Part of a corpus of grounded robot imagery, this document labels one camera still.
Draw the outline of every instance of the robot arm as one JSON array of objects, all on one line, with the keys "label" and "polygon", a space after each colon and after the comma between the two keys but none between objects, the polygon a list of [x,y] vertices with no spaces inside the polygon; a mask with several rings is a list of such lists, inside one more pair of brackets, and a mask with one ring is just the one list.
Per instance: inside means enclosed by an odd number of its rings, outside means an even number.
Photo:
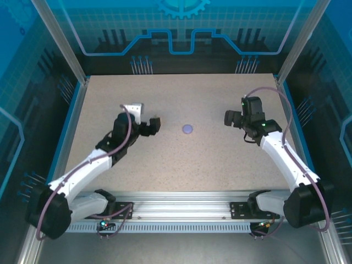
[{"label": "robot arm", "polygon": [[248,205],[254,216],[258,211],[273,212],[285,216],[295,228],[324,220],[325,213],[321,202],[306,174],[309,174],[318,186],[327,204],[329,215],[331,214],[333,186],[321,181],[287,141],[284,148],[282,129],[274,120],[265,119],[259,97],[242,98],[242,112],[226,111],[224,123],[226,126],[233,124],[233,127],[243,129],[244,140],[261,147],[274,161],[289,185],[289,191],[263,190],[251,194]]},{"label": "robot arm", "polygon": [[[132,121],[131,134],[127,144],[118,152],[107,156],[125,140],[128,130],[126,113],[120,113],[114,122],[111,133],[107,134],[95,147],[95,149],[80,164],[89,162],[86,166],[78,169],[54,195],[44,216],[41,231],[51,239],[60,237],[71,223],[91,215],[111,215],[114,210],[115,197],[103,190],[97,190],[93,194],[76,198],[87,184],[94,180],[104,171],[113,167],[122,157],[127,154],[127,149],[137,138],[141,136],[155,135],[161,126],[160,118],[151,118],[150,125],[141,122],[143,113],[142,104],[126,105]],[[37,227],[40,214],[44,205],[54,190],[63,182],[68,172],[48,185],[36,185],[31,192],[25,219],[28,223]]]}]

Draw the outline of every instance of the beige tabletop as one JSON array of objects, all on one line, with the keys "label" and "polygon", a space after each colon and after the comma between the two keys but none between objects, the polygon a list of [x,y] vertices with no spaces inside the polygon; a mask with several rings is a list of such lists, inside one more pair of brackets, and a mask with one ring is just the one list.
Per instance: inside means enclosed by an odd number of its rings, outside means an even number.
[{"label": "beige tabletop", "polygon": [[[259,86],[275,87],[272,74],[92,76],[66,170],[86,158],[113,128],[120,104],[145,104],[143,121],[155,114],[156,136],[139,137],[128,154],[86,191],[227,191],[287,189],[269,156],[224,125],[226,110],[241,110],[241,97]],[[267,119],[284,129],[278,94],[260,91]],[[182,127],[191,124],[191,134]],[[287,136],[293,146],[291,134]]]}]

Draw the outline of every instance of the purple disc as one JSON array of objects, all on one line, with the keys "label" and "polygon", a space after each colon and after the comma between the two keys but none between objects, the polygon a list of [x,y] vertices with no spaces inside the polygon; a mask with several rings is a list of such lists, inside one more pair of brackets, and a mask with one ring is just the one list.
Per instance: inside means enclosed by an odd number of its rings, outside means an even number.
[{"label": "purple disc", "polygon": [[184,125],[182,131],[185,134],[191,134],[193,131],[193,127],[191,125]]}]

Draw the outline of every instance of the gear logo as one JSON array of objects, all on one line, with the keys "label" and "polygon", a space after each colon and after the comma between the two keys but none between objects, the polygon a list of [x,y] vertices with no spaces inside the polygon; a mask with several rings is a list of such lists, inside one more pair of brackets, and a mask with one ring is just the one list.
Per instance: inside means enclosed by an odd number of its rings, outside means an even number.
[{"label": "gear logo", "polygon": [[205,5],[210,4],[210,0],[157,0],[159,11],[164,11],[165,15],[172,18],[191,18],[198,15],[200,10],[205,10]]},{"label": "gear logo", "polygon": [[12,18],[21,27],[25,26],[32,18],[30,0],[0,0],[0,8],[7,8]]}]

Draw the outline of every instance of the glass panel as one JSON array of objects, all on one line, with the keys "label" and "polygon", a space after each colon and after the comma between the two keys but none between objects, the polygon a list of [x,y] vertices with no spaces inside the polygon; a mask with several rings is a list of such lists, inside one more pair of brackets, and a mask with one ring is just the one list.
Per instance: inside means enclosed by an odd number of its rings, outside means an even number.
[{"label": "glass panel", "polygon": [[0,251],[15,263],[26,204],[45,182],[77,80],[30,1],[0,1]]},{"label": "glass panel", "polygon": [[277,73],[315,2],[48,1],[89,75]]},{"label": "glass panel", "polygon": [[351,10],[351,1],[331,0],[287,78],[315,171],[335,185],[333,210],[348,209],[333,214],[342,243],[352,242]]}]

